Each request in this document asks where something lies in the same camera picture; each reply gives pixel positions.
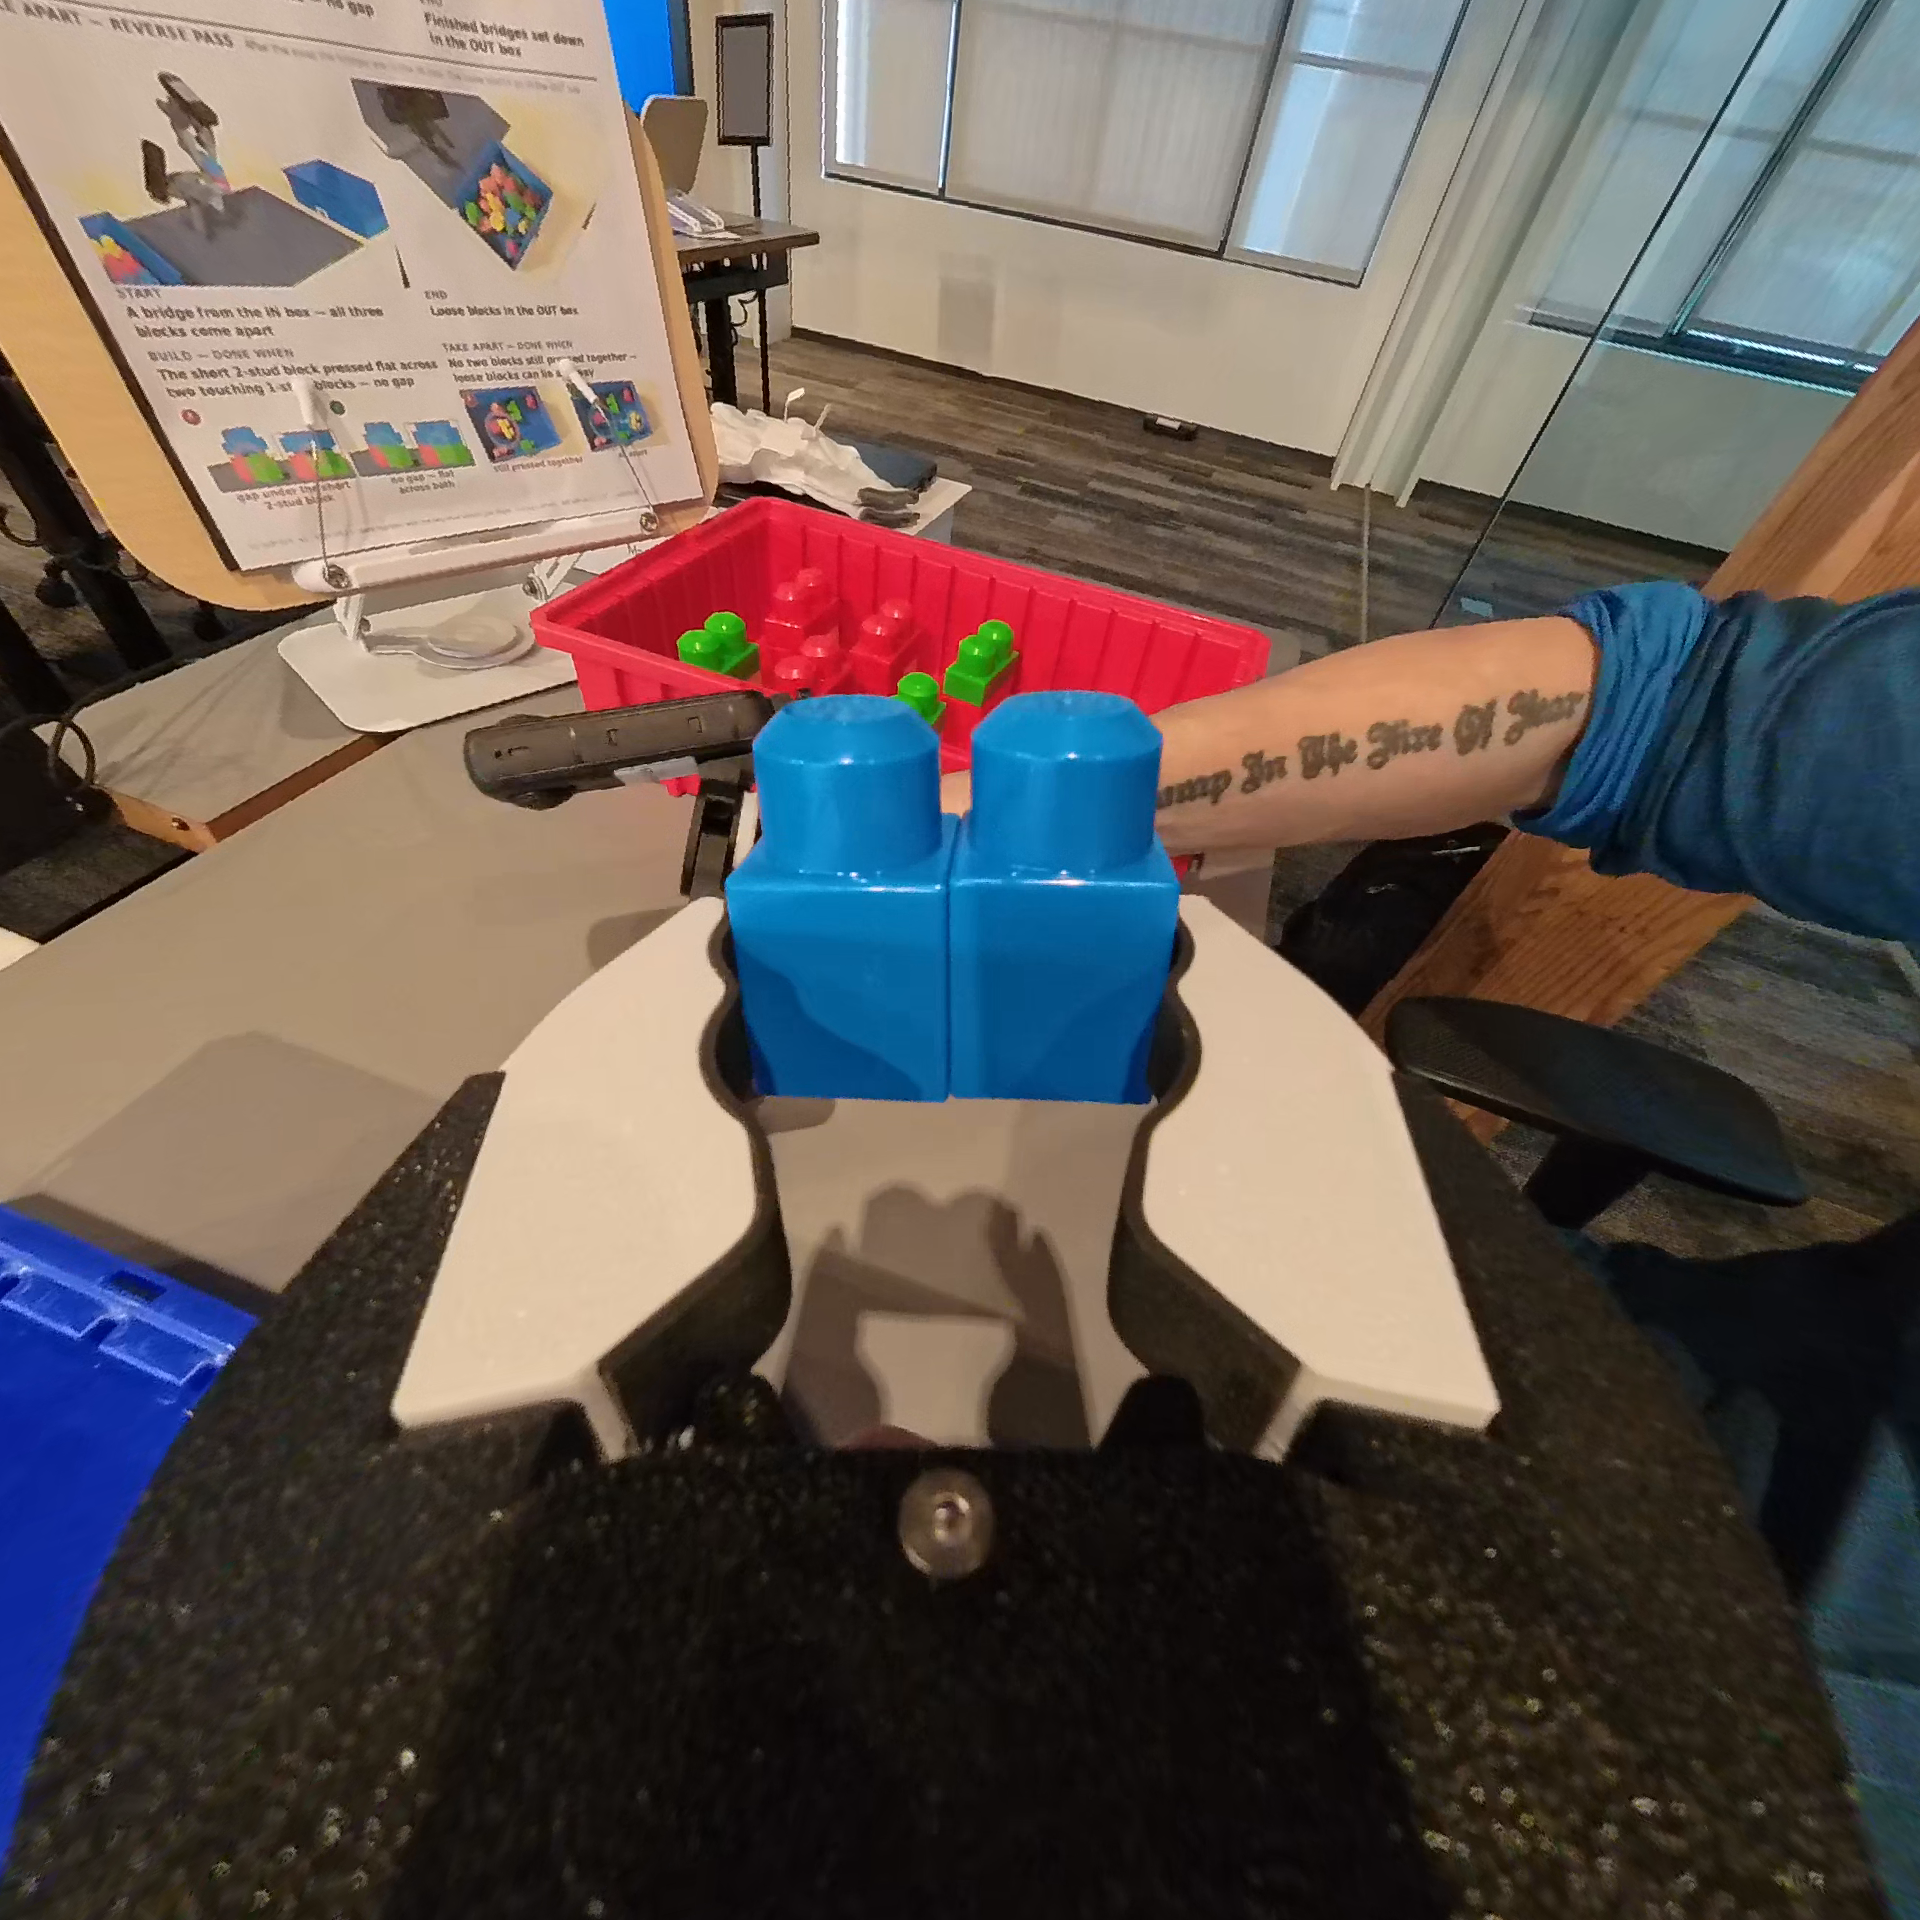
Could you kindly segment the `blue one-stud mega block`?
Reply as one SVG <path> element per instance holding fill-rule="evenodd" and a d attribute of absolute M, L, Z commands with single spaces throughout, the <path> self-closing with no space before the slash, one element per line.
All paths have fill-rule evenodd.
<path fill-rule="evenodd" d="M 782 707 L 755 740 L 758 839 L 726 883 L 755 1090 L 947 1100 L 940 744 L 894 698 Z"/>

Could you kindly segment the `printed instruction sheet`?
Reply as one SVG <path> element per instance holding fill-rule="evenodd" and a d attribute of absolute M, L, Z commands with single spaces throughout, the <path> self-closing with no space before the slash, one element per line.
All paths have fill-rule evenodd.
<path fill-rule="evenodd" d="M 4 5 L 1 83 L 225 567 L 708 500 L 604 5 Z"/>

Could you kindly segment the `black bag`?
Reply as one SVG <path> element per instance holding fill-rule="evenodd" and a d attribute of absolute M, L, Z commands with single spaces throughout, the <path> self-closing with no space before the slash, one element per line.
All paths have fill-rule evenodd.
<path fill-rule="evenodd" d="M 1272 943 L 1297 973 L 1360 1018 L 1505 841 L 1504 824 L 1375 841 L 1307 903 Z"/>

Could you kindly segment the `blue plastic bin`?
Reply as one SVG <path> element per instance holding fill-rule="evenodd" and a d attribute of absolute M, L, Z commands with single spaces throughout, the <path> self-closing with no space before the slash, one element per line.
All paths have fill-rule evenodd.
<path fill-rule="evenodd" d="M 254 1317 L 1 1211 L 1 1835 L 120 1536 Z"/>

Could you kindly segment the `black office chair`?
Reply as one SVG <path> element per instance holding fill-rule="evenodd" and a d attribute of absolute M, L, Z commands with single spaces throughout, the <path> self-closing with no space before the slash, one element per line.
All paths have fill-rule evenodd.
<path fill-rule="evenodd" d="M 1796 1209 L 1808 1197 L 1756 1090 L 1612 1027 L 1428 995 L 1387 1012 L 1384 1049 L 1441 1097 L 1551 1140 L 1524 1197 L 1558 1229 L 1589 1227 L 1652 1173 L 1768 1209 Z"/>

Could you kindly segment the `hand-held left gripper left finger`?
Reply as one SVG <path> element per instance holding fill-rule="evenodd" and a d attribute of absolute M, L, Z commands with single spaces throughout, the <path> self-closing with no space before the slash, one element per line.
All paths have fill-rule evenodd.
<path fill-rule="evenodd" d="M 790 1311 L 726 909 L 693 900 L 552 1009 L 493 1115 L 391 1396 L 407 1434 L 560 1409 L 602 1460 L 693 1421 Z"/>

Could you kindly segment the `white stand base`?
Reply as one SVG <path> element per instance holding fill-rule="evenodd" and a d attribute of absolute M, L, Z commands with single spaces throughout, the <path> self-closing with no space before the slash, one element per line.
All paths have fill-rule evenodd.
<path fill-rule="evenodd" d="M 532 617 L 570 585 L 573 555 L 368 587 L 278 640 L 282 662 L 353 732 L 394 734 L 570 686 Z"/>

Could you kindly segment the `person's right forearm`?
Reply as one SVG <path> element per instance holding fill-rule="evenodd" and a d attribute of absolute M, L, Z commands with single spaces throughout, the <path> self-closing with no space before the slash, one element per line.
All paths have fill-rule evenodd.
<path fill-rule="evenodd" d="M 1918 599 L 1676 581 L 1381 637 L 1164 707 L 1171 855 L 1504 822 L 1603 878 L 1918 943 Z"/>

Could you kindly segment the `window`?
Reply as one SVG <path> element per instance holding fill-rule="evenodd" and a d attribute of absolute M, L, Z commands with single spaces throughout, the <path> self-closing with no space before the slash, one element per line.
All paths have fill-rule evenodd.
<path fill-rule="evenodd" d="M 1354 286 L 1461 2 L 831 2 L 830 181 Z"/>

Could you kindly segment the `background desk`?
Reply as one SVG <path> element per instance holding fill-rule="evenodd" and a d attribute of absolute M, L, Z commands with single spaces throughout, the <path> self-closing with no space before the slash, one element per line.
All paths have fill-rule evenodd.
<path fill-rule="evenodd" d="M 751 313 L 756 354 L 758 401 L 771 406 L 770 297 L 787 289 L 794 252 L 820 244 L 811 229 L 766 219 L 726 217 L 716 232 L 676 235 L 685 300 L 708 361 L 708 392 L 717 404 L 738 407 L 734 341 L 738 323 L 732 306 Z"/>

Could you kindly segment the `white cloth pile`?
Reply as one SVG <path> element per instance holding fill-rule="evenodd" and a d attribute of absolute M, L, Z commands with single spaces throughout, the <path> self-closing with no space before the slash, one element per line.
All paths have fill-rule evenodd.
<path fill-rule="evenodd" d="M 717 478 L 728 486 L 770 486 L 842 516 L 859 514 L 864 492 L 883 490 L 859 452 L 830 440 L 811 420 L 776 420 L 717 400 L 708 416 Z"/>

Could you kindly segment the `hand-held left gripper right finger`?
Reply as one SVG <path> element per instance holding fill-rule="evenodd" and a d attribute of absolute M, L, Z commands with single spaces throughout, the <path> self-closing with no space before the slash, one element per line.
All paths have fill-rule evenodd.
<path fill-rule="evenodd" d="M 1175 949 L 1116 1336 L 1224 1453 L 1278 1461 L 1326 1408 L 1484 1434 L 1499 1396 L 1384 1055 L 1213 900 L 1182 900 Z"/>

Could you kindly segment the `red plastic bin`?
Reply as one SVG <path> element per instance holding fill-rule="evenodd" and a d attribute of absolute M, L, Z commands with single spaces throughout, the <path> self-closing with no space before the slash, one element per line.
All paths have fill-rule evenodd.
<path fill-rule="evenodd" d="M 984 619 L 1013 628 L 1019 664 L 1007 693 L 986 713 L 947 704 L 935 732 L 950 780 L 967 767 L 979 725 L 1019 693 L 1113 693 L 1163 722 L 1173 707 L 1270 681 L 1272 645 L 1258 630 L 776 500 L 710 516 L 566 591 L 536 612 L 536 637 L 573 662 L 582 713 L 730 689 L 776 695 L 779 656 L 762 645 L 746 684 L 685 667 L 676 642 L 732 611 L 756 644 L 771 591 L 802 567 L 833 581 L 845 662 L 859 621 L 892 599 L 912 603 L 917 669 L 940 684 L 964 633 Z"/>

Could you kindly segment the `screen on pole stand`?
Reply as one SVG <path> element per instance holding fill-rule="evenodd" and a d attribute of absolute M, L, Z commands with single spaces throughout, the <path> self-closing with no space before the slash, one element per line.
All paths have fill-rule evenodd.
<path fill-rule="evenodd" d="M 773 141 L 771 12 L 726 12 L 714 23 L 716 145 L 749 156 L 751 213 L 758 222 L 758 156 Z"/>

